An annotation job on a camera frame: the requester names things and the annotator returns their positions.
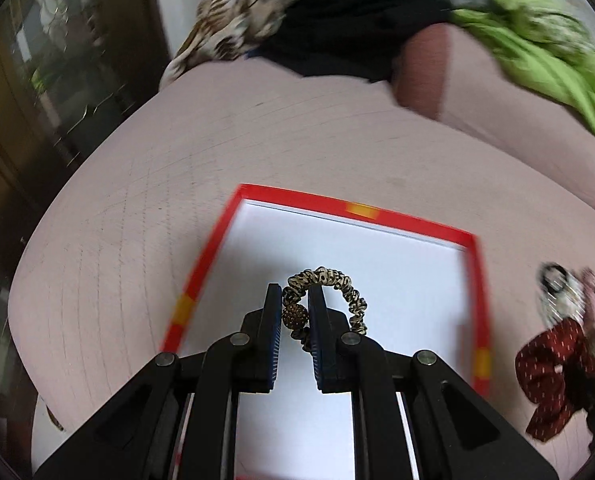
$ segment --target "dark red hair scrunchie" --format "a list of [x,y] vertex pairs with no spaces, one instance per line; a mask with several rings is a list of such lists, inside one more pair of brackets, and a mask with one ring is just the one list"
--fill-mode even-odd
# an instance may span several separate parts
[[[561,372],[555,370],[558,365]],[[546,442],[581,408],[574,400],[584,397],[580,375],[595,379],[595,358],[579,323],[567,318],[519,351],[515,371],[519,386],[537,404],[527,433]]]

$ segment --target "yellow mark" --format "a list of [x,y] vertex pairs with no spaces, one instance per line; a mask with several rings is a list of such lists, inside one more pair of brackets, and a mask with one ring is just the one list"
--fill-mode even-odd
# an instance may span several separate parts
[[489,379],[491,377],[491,352],[488,348],[475,351],[475,377]]
[[375,220],[379,215],[379,209],[371,207],[370,205],[357,204],[355,202],[347,202],[346,211],[353,213],[353,215],[364,216]]
[[176,325],[186,326],[194,310],[195,301],[191,300],[186,294],[182,294],[177,304],[175,304],[172,322]]

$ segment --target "brown bead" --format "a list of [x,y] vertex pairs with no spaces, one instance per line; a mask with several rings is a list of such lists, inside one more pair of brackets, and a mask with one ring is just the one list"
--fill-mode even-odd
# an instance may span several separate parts
[[282,321],[289,330],[302,329],[308,321],[308,312],[300,304],[289,305],[282,311]]

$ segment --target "lime green fabric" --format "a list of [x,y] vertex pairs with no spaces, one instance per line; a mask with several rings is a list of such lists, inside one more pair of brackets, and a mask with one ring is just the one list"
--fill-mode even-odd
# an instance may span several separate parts
[[575,108],[595,134],[595,45],[584,25],[553,0],[493,0],[493,12],[453,11],[507,76]]

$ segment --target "silver bolt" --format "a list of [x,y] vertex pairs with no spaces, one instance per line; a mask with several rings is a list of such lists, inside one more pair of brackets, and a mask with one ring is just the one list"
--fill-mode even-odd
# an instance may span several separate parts
[[430,350],[422,350],[421,352],[418,352],[417,358],[420,363],[426,366],[435,364],[435,361],[437,361],[437,356]]
[[361,339],[362,338],[360,338],[359,334],[356,334],[355,332],[346,332],[341,335],[341,341],[345,345],[349,346],[354,346],[358,344],[361,341]]
[[155,358],[155,364],[158,366],[170,366],[175,361],[175,354],[170,352],[162,352],[161,354],[157,354]]
[[248,341],[250,341],[250,337],[244,332],[237,332],[231,335],[231,344],[233,346],[244,346]]

